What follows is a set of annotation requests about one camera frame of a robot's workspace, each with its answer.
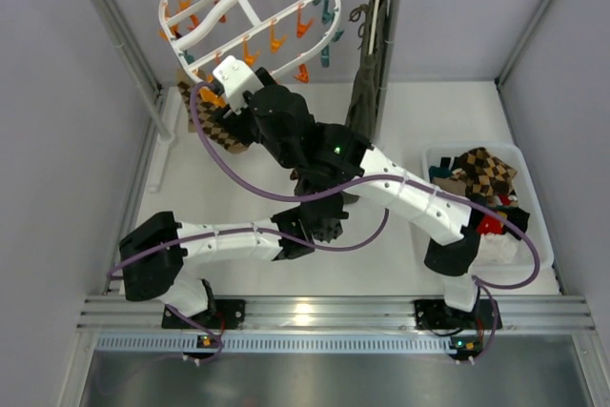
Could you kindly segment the tan brown argyle sock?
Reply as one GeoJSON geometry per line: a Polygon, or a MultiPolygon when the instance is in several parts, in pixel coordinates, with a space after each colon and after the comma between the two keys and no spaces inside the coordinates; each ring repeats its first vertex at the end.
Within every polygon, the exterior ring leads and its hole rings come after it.
{"type": "MultiPolygon", "coordinates": [[[[190,110],[190,99],[194,82],[182,69],[178,69],[176,71],[175,77],[176,86],[179,90],[182,103],[187,113],[187,130],[188,132],[196,132],[190,110]]],[[[203,98],[203,93],[204,91],[201,90],[196,97],[196,108],[204,133],[209,137],[210,140],[222,147],[228,153],[239,154],[246,152],[249,149],[248,145],[240,142],[237,138],[229,134],[223,127],[221,127],[215,120],[213,120],[214,113],[218,111],[220,107],[203,98]]]]}

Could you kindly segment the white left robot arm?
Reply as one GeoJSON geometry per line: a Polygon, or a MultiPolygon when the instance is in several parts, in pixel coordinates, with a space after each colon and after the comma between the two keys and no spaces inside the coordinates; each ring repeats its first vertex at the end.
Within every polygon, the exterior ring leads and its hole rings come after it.
{"type": "Polygon", "coordinates": [[[349,217],[341,194],[301,203],[244,224],[192,224],[171,211],[151,216],[119,242],[124,295],[130,302],[159,300],[186,317],[215,308],[205,268],[215,262],[298,259],[331,242],[349,217]]]}

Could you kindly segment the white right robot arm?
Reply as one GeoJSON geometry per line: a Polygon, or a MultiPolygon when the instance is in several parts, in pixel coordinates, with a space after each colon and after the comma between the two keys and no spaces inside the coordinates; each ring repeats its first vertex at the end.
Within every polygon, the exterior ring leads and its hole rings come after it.
{"type": "Polygon", "coordinates": [[[349,193],[413,223],[430,237],[424,264],[440,276],[445,303],[474,310],[478,289],[470,270],[480,236],[468,201],[409,173],[350,128],[316,121],[305,99],[264,69],[234,61],[218,66],[207,80],[226,101],[217,122],[242,144],[261,145],[294,171],[295,195],[347,183],[349,193]]]}

